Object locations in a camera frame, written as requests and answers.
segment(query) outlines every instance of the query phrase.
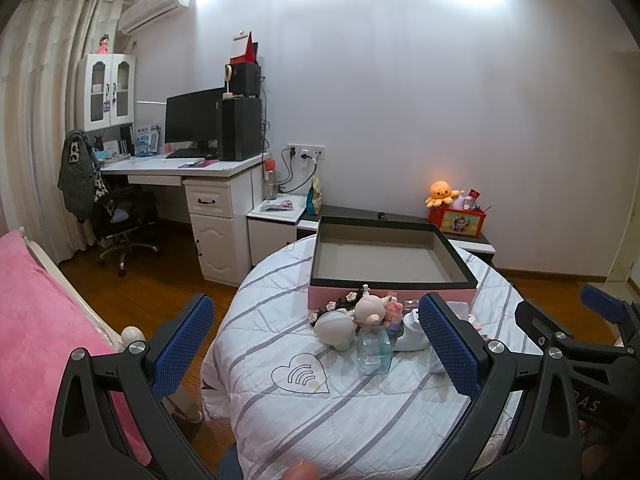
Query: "air conditioner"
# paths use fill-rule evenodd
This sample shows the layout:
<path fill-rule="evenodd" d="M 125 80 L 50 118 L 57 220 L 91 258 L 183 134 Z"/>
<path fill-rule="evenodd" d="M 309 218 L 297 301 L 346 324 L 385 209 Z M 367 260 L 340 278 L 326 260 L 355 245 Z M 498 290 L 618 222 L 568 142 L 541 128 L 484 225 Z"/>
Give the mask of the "air conditioner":
<path fill-rule="evenodd" d="M 156 18 L 188 9 L 190 4 L 191 0 L 140 0 L 122 13 L 119 29 L 133 34 Z"/>

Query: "striped tablecloth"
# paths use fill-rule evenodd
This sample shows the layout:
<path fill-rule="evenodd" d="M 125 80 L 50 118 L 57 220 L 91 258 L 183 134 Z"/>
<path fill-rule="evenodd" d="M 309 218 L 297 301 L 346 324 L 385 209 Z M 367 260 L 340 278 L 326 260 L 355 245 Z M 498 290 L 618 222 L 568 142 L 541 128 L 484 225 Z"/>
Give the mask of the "striped tablecloth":
<path fill-rule="evenodd" d="M 206 419 L 231 420 L 244 480 L 280 478 L 303 458 L 324 479 L 408 480 L 462 416 L 468 397 L 431 371 L 433 349 L 398 352 L 387 375 L 361 376 L 355 345 L 336 352 L 318 341 L 306 309 L 314 242 L 304 238 L 272 254 L 240 286 L 202 364 Z M 513 351 L 539 354 L 516 326 L 517 291 L 458 252 L 478 279 L 472 313 L 482 332 Z M 519 395 L 511 396 L 479 465 L 493 459 Z"/>

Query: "blue gripper pad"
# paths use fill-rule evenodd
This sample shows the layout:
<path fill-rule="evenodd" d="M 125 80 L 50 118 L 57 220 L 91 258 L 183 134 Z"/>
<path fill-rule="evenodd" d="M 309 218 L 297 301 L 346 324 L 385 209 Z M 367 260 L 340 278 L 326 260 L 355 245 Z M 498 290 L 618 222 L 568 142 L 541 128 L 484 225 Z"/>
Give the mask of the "blue gripper pad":
<path fill-rule="evenodd" d="M 580 302 L 610 323 L 618 324 L 626 319 L 624 301 L 617 300 L 593 285 L 587 285 L 582 289 Z"/>
<path fill-rule="evenodd" d="M 167 324 L 169 329 L 173 328 L 175 331 L 172 336 L 170 333 L 168 334 L 170 338 L 156 358 L 151 383 L 151 389 L 158 400 L 175 393 L 178 389 L 191 361 L 213 326 L 213 319 L 213 301 L 208 296 L 198 294 L 191 298 L 191 301 L 174 320 L 176 322 L 182 321 L 176 330 L 175 325 L 170 326 L 171 321 Z M 153 348 L 155 338 L 156 335 L 149 341 L 151 348 Z"/>
<path fill-rule="evenodd" d="M 418 320 L 456 391 L 473 400 L 488 370 L 482 336 L 435 292 L 420 299 Z"/>

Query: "glass cabinet door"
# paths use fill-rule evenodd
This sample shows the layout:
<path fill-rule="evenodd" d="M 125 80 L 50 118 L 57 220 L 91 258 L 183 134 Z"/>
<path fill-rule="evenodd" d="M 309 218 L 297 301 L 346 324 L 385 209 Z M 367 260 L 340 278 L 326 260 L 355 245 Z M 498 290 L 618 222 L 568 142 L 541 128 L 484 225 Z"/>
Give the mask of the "glass cabinet door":
<path fill-rule="evenodd" d="M 97 61 L 92 65 L 91 71 L 91 98 L 90 98 L 90 117 L 91 122 L 95 123 L 104 118 L 104 75 L 106 73 L 106 65 Z"/>
<path fill-rule="evenodd" d="M 129 115 L 129 63 L 126 61 L 118 63 L 113 103 L 116 108 L 117 117 L 126 117 Z"/>

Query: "bed frame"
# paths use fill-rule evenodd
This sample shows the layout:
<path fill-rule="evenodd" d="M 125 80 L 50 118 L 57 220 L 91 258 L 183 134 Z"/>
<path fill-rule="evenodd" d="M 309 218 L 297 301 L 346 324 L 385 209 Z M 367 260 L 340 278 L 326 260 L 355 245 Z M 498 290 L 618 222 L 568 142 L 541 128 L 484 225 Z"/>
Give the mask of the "bed frame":
<path fill-rule="evenodd" d="M 142 331 L 137 327 L 126 327 L 122 334 L 118 334 L 113 328 L 111 328 L 104 320 L 98 316 L 95 311 L 89 306 L 89 304 L 78 294 L 78 291 L 73 288 L 73 285 L 69 283 L 65 275 L 60 272 L 58 266 L 52 261 L 47 253 L 33 240 L 29 240 L 24 232 L 24 227 L 20 228 L 20 234 L 24 240 L 24 244 L 31 253 L 31 256 L 46 270 L 49 275 L 56 280 L 73 298 L 76 300 L 78 306 L 82 309 L 82 312 L 91 324 L 98 330 L 98 332 L 104 335 L 106 341 L 110 343 L 110 346 L 116 352 L 122 352 L 126 346 L 132 343 L 134 340 L 145 340 Z M 202 421 L 202 412 L 200 408 L 193 400 L 193 397 L 182 387 L 178 386 L 178 389 L 173 395 L 167 396 L 162 399 L 162 404 L 169 412 L 169 414 L 176 413 L 178 416 L 198 424 Z"/>

